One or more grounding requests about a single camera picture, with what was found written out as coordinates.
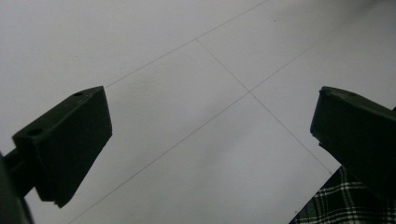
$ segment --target black and white checkered fabric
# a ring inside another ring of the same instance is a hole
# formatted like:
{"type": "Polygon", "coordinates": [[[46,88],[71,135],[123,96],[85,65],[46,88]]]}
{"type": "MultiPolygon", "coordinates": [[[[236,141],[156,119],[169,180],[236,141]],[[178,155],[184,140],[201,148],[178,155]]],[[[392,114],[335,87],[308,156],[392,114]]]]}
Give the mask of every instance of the black and white checkered fabric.
{"type": "Polygon", "coordinates": [[[396,200],[379,200],[341,167],[290,224],[395,223],[396,200]]]}

